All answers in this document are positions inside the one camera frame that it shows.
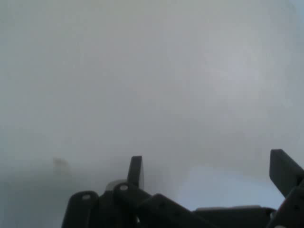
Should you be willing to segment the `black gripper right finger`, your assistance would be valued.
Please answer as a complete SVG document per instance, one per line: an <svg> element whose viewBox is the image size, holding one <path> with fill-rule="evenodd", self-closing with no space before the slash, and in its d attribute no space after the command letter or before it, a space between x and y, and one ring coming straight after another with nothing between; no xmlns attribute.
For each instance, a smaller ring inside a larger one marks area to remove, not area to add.
<svg viewBox="0 0 304 228"><path fill-rule="evenodd" d="M268 228L302 228L304 226L304 169L284 150L270 152L269 177L284 196Z"/></svg>

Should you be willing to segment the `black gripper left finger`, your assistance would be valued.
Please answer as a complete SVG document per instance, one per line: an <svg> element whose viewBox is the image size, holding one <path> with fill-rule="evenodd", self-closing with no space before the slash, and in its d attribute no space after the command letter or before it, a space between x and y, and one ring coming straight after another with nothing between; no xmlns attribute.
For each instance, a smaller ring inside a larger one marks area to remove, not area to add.
<svg viewBox="0 0 304 228"><path fill-rule="evenodd" d="M169 198L143 190L143 159L133 156L125 180L102 195L78 192L69 199L63 228L207 228L209 222Z"/></svg>

